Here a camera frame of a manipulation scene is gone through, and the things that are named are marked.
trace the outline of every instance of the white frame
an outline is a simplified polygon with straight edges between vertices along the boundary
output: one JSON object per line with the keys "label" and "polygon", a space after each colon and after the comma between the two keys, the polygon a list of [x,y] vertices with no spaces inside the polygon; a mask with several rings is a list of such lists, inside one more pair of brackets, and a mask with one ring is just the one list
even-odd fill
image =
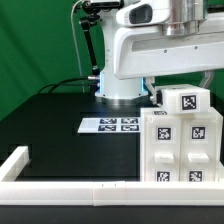
{"label": "white frame", "polygon": [[219,182],[14,182],[28,162],[28,147],[17,147],[0,167],[0,205],[224,206],[221,163]]}

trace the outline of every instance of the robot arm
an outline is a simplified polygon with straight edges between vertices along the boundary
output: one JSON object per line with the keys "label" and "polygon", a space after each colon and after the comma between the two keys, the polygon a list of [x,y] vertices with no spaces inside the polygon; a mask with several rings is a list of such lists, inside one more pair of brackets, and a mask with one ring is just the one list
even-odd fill
{"label": "robot arm", "polygon": [[211,80],[208,73],[224,68],[224,13],[207,15],[207,0],[91,0],[83,5],[103,20],[101,97],[141,96],[142,77],[153,93],[150,81],[156,76],[204,71]]}

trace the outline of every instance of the white box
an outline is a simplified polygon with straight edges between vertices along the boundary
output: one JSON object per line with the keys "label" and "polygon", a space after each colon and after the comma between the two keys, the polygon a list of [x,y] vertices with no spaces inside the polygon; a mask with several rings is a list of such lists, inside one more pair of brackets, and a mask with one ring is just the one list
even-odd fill
{"label": "white box", "polygon": [[217,181],[222,116],[207,113],[182,115],[180,181]]}
{"label": "white box", "polygon": [[141,112],[141,181],[178,181],[180,118],[160,108],[144,108]]}
{"label": "white box", "polygon": [[162,93],[159,106],[168,114],[207,112],[210,108],[210,91],[192,85],[157,86]]}

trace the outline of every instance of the black table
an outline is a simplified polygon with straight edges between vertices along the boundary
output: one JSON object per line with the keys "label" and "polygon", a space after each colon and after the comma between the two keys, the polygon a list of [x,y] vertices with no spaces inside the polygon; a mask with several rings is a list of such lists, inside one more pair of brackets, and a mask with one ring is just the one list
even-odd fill
{"label": "black table", "polygon": [[[213,100],[222,112],[222,104]],[[17,181],[138,181],[139,133],[78,134],[82,118],[139,117],[148,100],[110,105],[89,94],[39,94],[0,122],[0,161],[28,145]],[[223,223],[223,207],[0,206],[0,223]]]}

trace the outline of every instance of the green backdrop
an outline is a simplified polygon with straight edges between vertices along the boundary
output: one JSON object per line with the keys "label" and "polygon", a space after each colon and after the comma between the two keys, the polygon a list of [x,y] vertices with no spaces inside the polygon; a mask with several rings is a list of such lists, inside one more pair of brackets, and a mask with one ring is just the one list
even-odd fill
{"label": "green backdrop", "polygon": [[[210,0],[221,4],[223,0]],[[79,77],[72,37],[70,13],[72,0],[2,0],[0,2],[0,119],[27,100],[44,85]],[[82,31],[77,39],[84,75],[90,74],[90,62]],[[102,31],[91,30],[96,57],[104,66]],[[199,84],[199,73],[160,77],[158,84]],[[224,84],[223,71],[216,72],[211,90],[220,98]],[[61,87],[58,91],[81,91]]]}

